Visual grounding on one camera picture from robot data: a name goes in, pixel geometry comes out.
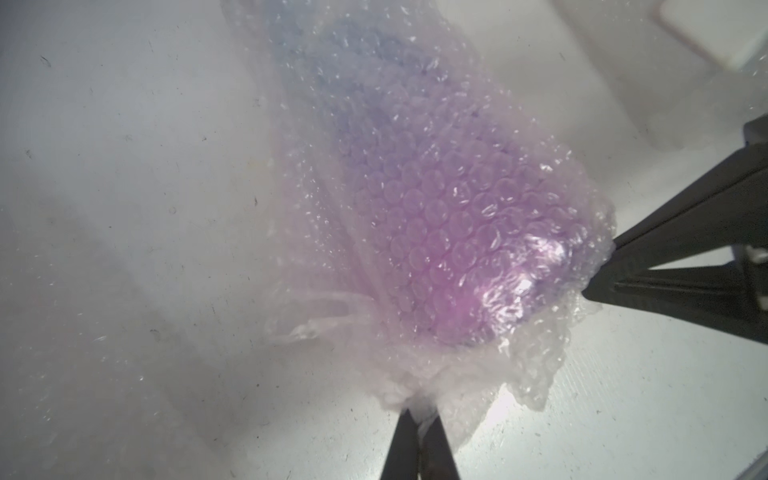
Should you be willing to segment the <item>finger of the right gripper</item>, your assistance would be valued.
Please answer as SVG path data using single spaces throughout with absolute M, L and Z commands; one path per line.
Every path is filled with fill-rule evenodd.
M 683 320 L 767 343 L 767 266 L 732 261 L 719 266 L 645 270 L 622 278 L 600 272 L 586 299 Z
M 730 245 L 767 243 L 767 145 L 732 153 L 616 240 L 612 270 L 646 270 Z

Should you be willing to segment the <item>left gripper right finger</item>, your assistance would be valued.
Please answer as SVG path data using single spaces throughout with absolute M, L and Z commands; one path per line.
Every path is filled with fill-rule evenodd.
M 437 416 L 421 441 L 420 478 L 422 480 L 460 480 L 442 420 Z

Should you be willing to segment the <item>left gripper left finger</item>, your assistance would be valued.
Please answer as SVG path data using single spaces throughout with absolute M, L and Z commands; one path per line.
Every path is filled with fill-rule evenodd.
M 381 480 L 417 480 L 420 443 L 418 425 L 411 412 L 399 416 L 380 476 Z

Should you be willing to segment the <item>purple blue tumbler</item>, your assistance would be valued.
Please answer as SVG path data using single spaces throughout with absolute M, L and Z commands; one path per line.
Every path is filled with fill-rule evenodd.
M 580 274 L 584 237 L 556 164 L 533 158 L 494 111 L 439 15 L 377 1 L 325 24 L 319 12 L 264 6 L 402 318 L 448 344 L 527 320 Z

